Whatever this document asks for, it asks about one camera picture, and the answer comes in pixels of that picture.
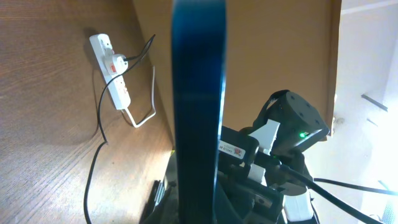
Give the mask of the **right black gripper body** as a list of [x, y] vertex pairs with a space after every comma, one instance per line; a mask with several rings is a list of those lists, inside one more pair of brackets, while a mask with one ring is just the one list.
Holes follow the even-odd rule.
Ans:
[[219, 143], [216, 217], [219, 223], [290, 222], [283, 212], [285, 196], [307, 192], [273, 170], [278, 160], [259, 152], [259, 141], [222, 127]]

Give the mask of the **blue screen Galaxy smartphone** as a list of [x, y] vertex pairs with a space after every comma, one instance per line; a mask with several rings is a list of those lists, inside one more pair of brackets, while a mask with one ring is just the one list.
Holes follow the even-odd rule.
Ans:
[[180, 223], [213, 223], [225, 88], [225, 1], [174, 1], [172, 83]]

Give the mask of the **white USB charger plug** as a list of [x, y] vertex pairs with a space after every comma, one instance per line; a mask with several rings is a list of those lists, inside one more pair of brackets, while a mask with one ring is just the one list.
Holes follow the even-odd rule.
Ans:
[[128, 62], [123, 54], [112, 54], [105, 56], [104, 64], [110, 75], [120, 75], [128, 68]]

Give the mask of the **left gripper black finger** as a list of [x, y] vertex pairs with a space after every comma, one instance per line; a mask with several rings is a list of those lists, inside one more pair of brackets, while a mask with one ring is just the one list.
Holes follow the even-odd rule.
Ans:
[[174, 188], [174, 182], [165, 186], [165, 182], [156, 180], [152, 186], [149, 199], [144, 207], [140, 224], [159, 224], [165, 210], [165, 204]]

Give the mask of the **white power strip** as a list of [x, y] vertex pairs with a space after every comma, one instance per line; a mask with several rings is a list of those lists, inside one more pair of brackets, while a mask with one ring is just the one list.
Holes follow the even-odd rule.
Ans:
[[101, 73], [103, 74], [108, 90], [117, 110], [126, 109], [131, 99], [122, 76], [114, 77], [124, 73], [128, 68], [128, 62], [123, 54], [114, 53], [113, 46], [107, 34], [96, 34], [90, 37], [90, 43], [95, 53]]

